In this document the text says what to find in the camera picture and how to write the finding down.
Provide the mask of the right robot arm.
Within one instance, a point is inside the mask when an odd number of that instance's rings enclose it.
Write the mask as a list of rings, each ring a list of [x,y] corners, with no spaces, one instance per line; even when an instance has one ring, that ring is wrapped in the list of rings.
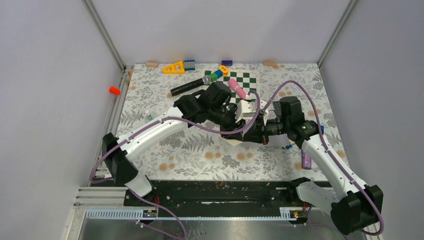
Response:
[[[382,224],[384,194],[377,186],[369,186],[333,153],[333,148],[313,120],[306,120],[301,102],[295,96],[279,100],[281,116],[264,121],[257,117],[242,135],[243,142],[266,144],[270,136],[286,134],[306,153],[325,175],[333,190],[317,186],[303,177],[291,182],[287,201],[293,206],[307,202],[330,215],[335,227],[344,235]]]

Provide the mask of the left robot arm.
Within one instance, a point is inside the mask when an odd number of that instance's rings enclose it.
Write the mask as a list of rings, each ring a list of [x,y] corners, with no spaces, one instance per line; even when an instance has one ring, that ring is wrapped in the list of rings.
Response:
[[[170,135],[192,126],[200,128],[205,121],[223,127],[223,135],[234,134],[236,111],[226,109],[231,95],[231,89],[223,82],[213,82],[205,90],[181,96],[163,114],[130,133],[120,137],[106,134],[101,160],[113,182],[118,187],[130,189],[142,205],[152,204],[155,200],[152,184],[131,160]]]

